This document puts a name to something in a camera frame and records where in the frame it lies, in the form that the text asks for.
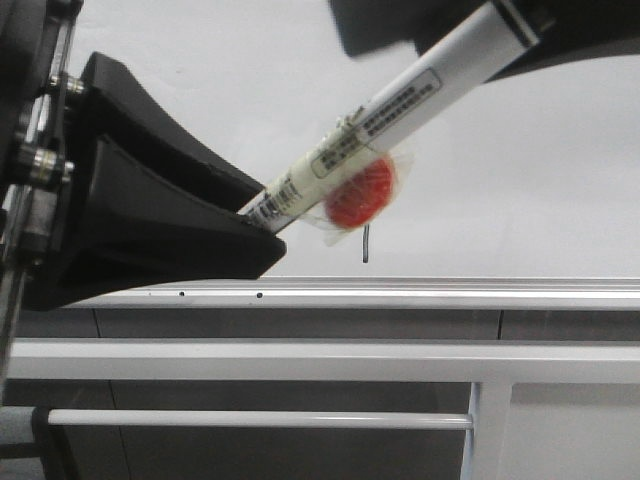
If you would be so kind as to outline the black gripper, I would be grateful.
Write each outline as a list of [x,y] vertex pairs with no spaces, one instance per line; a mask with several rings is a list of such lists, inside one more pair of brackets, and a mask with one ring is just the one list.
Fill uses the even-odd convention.
[[107,136],[185,192],[237,212],[263,185],[177,123],[121,62],[89,57],[68,72],[81,1],[1,4],[1,366],[9,364],[23,304],[72,302],[84,284],[73,193],[88,182],[70,147]]

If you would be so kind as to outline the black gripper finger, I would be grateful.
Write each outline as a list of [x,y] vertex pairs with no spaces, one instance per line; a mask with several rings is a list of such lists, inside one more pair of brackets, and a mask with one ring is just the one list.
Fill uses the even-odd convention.
[[639,53],[637,1],[498,1],[526,52],[490,78]]
[[475,0],[330,0],[344,52],[361,56],[398,42],[422,54],[483,3]]
[[192,280],[256,280],[286,253],[276,236],[93,140],[71,185],[61,244],[25,287],[27,310]]

